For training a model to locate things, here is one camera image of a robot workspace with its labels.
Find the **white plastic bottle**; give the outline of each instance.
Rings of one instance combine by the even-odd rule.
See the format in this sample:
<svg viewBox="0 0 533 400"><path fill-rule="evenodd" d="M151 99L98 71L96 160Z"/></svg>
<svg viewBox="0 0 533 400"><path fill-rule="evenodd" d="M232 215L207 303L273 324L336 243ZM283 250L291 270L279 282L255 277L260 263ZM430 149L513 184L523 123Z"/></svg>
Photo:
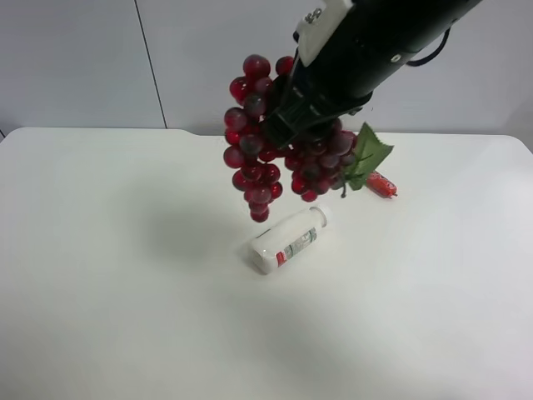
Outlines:
<svg viewBox="0 0 533 400"><path fill-rule="evenodd" d="M331 222L331 210L322 205L293 214L250 242L253 262L271 273L316 240Z"/></svg>

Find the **plastic grapes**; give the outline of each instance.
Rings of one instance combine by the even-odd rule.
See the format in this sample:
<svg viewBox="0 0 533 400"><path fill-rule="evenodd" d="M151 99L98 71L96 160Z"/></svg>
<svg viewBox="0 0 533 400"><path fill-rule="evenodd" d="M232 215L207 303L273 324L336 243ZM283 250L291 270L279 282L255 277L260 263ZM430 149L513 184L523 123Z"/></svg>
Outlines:
<svg viewBox="0 0 533 400"><path fill-rule="evenodd" d="M282 164L292 171L291 190L311 203L330 189L342 188L342 169L356 161L352 150L357 136L343 131L338 118L324 128L326 138L302 133L297 142L285 148L275 148L262 134L259 123L279 105L279 82L286 82L293 64L292 57L280 58L274 82L268 60L252 54L242 66L245 76L236 77L230 84L230 94L240 107L230 108L224 115L230 147L223 158L228 167L237 169L233 186L244 192L250 216L258 223L268 219L269 205L283 194L279 182ZM283 163L272 163L277 159L283 159Z"/></svg>

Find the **red label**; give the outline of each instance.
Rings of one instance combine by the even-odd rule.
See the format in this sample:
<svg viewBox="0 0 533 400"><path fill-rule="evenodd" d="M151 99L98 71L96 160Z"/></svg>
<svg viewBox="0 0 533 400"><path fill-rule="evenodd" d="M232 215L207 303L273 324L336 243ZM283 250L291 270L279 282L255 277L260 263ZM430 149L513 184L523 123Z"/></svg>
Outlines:
<svg viewBox="0 0 533 400"><path fill-rule="evenodd" d="M286 258L285 258L285 253L284 252L279 252L278 254L276 254L276 258L277 258L277 266L278 267L280 267L284 263L286 263Z"/></svg>

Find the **black cable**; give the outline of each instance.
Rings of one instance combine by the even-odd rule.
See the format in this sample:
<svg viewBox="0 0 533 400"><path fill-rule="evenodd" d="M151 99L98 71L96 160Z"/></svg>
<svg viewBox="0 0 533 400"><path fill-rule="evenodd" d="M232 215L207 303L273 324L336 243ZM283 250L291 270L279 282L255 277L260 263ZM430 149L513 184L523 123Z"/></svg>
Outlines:
<svg viewBox="0 0 533 400"><path fill-rule="evenodd" d="M432 54L427 57L421 58L420 60L408 61L407 65L409 67L420 67L422 65L426 65L429 61L432 61L436 56L441 54L442 49L444 48L444 46L448 42L448 38L450 37L450 31L451 28L448 28L448 30L444 32L444 37L442 38L441 44Z"/></svg>

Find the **grape leaf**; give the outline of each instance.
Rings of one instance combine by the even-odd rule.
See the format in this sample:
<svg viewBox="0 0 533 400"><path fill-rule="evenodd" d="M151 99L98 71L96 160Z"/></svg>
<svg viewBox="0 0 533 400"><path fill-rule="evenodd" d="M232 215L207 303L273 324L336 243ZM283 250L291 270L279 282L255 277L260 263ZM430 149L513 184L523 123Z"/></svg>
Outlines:
<svg viewBox="0 0 533 400"><path fill-rule="evenodd" d="M394 147L382 143L374 130L365 122L357 136L357 145L353 150L356 161L344 170L344 178L351 190L360 190L368 176L379 167L391 154Z"/></svg>

